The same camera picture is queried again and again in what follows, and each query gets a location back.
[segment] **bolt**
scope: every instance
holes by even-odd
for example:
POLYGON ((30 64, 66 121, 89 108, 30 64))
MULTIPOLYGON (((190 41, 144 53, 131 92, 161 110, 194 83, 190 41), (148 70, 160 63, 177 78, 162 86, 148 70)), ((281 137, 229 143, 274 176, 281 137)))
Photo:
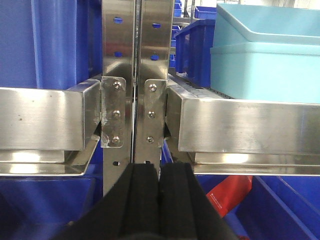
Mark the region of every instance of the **bolt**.
POLYGON ((150 112, 148 113, 148 116, 149 116, 150 119, 154 119, 155 116, 156 116, 156 113, 155 113, 154 111, 150 111, 150 112))
POLYGON ((120 142, 120 137, 114 136, 114 137, 112 138, 112 143, 113 143, 113 144, 118 145, 119 142, 120 142))
POLYGON ((120 118, 121 113, 120 113, 119 110, 114 110, 114 111, 112 112, 112 116, 113 116, 113 118, 118 119, 118 118, 120 118))
POLYGON ((154 140, 154 138, 153 138, 152 136, 148 136, 148 137, 146 138, 146 142, 149 143, 149 144, 152 144, 154 141, 155 141, 155 140, 154 140))
POLYGON ((149 85, 149 90, 150 90, 150 92, 155 92, 155 91, 157 91, 157 85, 155 85, 155 84, 150 84, 149 85))
POLYGON ((115 82, 113 83, 113 86, 114 86, 115 89, 119 90, 119 89, 121 88, 121 82, 115 81, 115 82))

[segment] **blue plastic bin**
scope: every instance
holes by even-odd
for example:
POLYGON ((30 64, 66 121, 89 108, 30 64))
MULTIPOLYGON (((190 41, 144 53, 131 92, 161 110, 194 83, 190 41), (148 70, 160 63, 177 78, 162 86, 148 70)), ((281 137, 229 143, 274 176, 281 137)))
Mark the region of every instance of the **blue plastic bin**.
POLYGON ((196 6, 194 9, 194 17, 196 19, 216 19, 217 8, 210 6, 196 6))
POLYGON ((176 34, 177 32, 179 32, 180 30, 181 30, 181 29, 180 29, 179 26, 173 25, 173 26, 172 26, 171 39, 175 40, 175 39, 176 39, 176 38, 175 38, 175 34, 176 34))
POLYGON ((100 71, 99 0, 2 0, 0 9, 1 87, 65 90, 100 71))
POLYGON ((174 16, 174 17, 181 17, 181 14, 182 14, 181 8, 180 8, 180 9, 174 9, 174 10, 173 10, 173 16, 174 16))
POLYGON ((172 39, 171 40, 171 47, 176 47, 176 45, 177 45, 176 42, 177 42, 176 40, 172 39))
POLYGON ((264 176, 262 179, 320 239, 320 177, 264 176))
POLYGON ((211 87, 236 99, 320 103, 318 22, 319 10, 218 5, 211 87))
POLYGON ((174 54, 170 54, 169 68, 176 67, 176 56, 174 54))
POLYGON ((93 203, 95 179, 0 179, 0 239, 48 240, 78 220, 93 203))
POLYGON ((196 85, 210 87, 210 48, 213 46, 216 21, 198 20, 175 34, 176 71, 187 73, 196 85))
MULTIPOLYGON (((197 176, 206 193, 226 177, 197 176)), ((237 235, 251 240, 318 239, 260 177, 253 178, 250 193, 224 219, 237 235)))

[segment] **light blue bin rim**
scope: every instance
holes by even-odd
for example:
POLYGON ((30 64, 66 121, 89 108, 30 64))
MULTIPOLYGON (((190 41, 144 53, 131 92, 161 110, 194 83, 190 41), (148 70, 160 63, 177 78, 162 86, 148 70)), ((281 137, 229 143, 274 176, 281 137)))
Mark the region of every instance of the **light blue bin rim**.
POLYGON ((319 45, 247 42, 210 48, 211 54, 266 53, 320 56, 319 45))
MULTIPOLYGON (((228 8, 245 8, 246 5, 220 3, 217 5, 217 14, 221 15, 230 25, 232 25, 241 35, 249 42, 267 42, 267 43, 290 43, 290 44, 308 44, 320 45, 320 36, 306 36, 306 35, 287 35, 276 33, 257 32, 249 29, 241 21, 235 18, 224 7, 228 8)), ((252 6, 255 8, 279 8, 277 6, 252 6)), ((300 9, 301 11, 319 11, 313 9, 300 9)))

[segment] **light blue plastic bin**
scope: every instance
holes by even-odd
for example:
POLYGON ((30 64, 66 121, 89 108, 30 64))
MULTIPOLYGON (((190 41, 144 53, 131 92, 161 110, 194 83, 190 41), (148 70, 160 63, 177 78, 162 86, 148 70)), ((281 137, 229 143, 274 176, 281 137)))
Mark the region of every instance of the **light blue plastic bin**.
POLYGON ((211 88, 236 99, 320 103, 320 11, 221 4, 211 88))

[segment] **metal plate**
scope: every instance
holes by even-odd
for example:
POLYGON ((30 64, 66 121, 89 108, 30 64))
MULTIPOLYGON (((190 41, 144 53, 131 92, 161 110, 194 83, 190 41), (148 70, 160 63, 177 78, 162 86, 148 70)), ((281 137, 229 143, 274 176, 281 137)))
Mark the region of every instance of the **metal plate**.
POLYGON ((100 81, 68 90, 0 87, 0 149, 83 150, 100 122, 100 81))
POLYGON ((145 82, 143 109, 140 109, 143 123, 138 125, 136 132, 136 163, 157 164, 160 161, 164 144, 166 87, 166 80, 149 79, 145 82))
MULTIPOLYGON (((81 176, 84 175, 89 162, 95 152, 100 137, 92 135, 86 148, 82 151, 74 151, 64 162, 0 162, 0 176, 81 176)), ((28 154, 36 154, 36 152, 23 152, 28 154)), ((46 155, 41 153, 40 159, 44 159, 46 155)))
POLYGON ((103 76, 101 86, 101 147, 121 148, 126 126, 126 80, 103 76))
POLYGON ((149 161, 157 170, 164 134, 165 80, 168 77, 173 6, 173 0, 142 0, 140 8, 136 138, 133 157, 135 163, 149 161), (160 79, 158 83, 154 83, 157 90, 153 95, 149 95, 149 86, 156 79, 160 79), (154 112, 158 116, 154 119, 149 119, 147 114, 151 106, 156 108, 154 112))
POLYGON ((126 81, 122 147, 103 149, 104 193, 115 184, 131 161, 135 85, 135 17, 136 0, 102 0, 102 75, 121 77, 126 81))
POLYGON ((197 164, 196 175, 319 176, 320 166, 197 164))
POLYGON ((200 98, 171 84, 167 125, 183 152, 320 154, 320 104, 200 98))

